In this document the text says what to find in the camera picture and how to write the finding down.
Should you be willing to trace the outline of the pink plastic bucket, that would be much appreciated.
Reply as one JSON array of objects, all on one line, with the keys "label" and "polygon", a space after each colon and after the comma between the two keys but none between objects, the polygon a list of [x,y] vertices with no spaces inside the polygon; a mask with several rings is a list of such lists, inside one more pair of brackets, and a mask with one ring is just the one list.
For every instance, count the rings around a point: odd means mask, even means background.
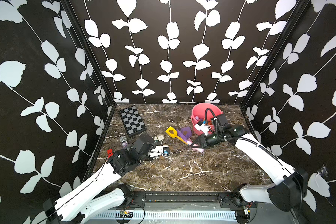
[{"label": "pink plastic bucket", "polygon": [[203,132],[196,129],[195,125],[200,121],[200,119],[205,119],[205,110],[210,108],[216,116],[223,114],[222,110],[214,104],[210,103],[199,103],[195,105],[191,111],[191,122],[193,126],[193,131],[197,135],[202,135]]}]

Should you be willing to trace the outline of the purple trowel pink handle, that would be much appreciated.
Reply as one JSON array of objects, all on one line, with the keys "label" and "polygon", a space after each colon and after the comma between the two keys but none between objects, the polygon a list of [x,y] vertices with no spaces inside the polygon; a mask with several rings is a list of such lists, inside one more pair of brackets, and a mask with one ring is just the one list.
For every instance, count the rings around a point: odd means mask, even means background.
[{"label": "purple trowel pink handle", "polygon": [[188,139],[192,136],[191,128],[190,127],[182,127],[181,128],[182,134]]},{"label": "purple trowel pink handle", "polygon": [[[185,142],[187,142],[188,145],[191,146],[191,144],[193,143],[193,141],[192,141],[190,138],[187,139],[187,138],[182,134],[181,129],[178,129],[177,132],[178,132],[178,135],[179,135]],[[200,153],[203,153],[203,152],[204,152],[204,149],[203,149],[203,148],[194,148],[194,147],[193,147],[192,150],[193,150],[193,151],[200,152]]]}]

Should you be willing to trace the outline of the yellow trowel yellow handle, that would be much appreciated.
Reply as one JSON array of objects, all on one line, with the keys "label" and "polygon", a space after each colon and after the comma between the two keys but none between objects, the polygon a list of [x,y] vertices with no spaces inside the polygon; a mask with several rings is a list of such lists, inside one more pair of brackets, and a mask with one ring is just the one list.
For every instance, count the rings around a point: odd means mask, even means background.
[{"label": "yellow trowel yellow handle", "polygon": [[171,137],[171,138],[177,138],[179,141],[183,142],[187,145],[187,142],[185,142],[179,135],[178,132],[173,127],[168,127],[165,132]]}]

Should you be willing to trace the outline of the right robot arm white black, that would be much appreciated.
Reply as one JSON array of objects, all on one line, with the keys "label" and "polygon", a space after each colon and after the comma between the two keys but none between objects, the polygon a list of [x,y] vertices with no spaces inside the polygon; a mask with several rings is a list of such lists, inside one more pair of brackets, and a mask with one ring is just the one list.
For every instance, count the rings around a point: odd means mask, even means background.
[{"label": "right robot arm white black", "polygon": [[230,142],[249,156],[270,177],[271,184],[242,184],[234,190],[237,206],[249,203],[270,203],[281,211],[290,211],[302,206],[307,195],[308,174],[295,169],[275,156],[243,126],[231,126],[224,114],[213,115],[211,125],[199,121],[194,128],[202,134],[191,143],[194,149],[212,148],[222,142]]}]

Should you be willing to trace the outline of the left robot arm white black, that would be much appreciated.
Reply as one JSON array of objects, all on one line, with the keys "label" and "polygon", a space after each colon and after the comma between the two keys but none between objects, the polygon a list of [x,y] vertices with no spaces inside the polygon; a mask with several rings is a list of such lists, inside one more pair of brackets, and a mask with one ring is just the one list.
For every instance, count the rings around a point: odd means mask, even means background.
[{"label": "left robot arm white black", "polygon": [[133,171],[150,157],[158,142],[147,134],[140,135],[133,144],[109,153],[104,164],[93,175],[65,196],[44,204],[46,218],[43,224],[84,224],[104,210],[130,204],[134,193],[127,184],[113,191],[100,193]]}]

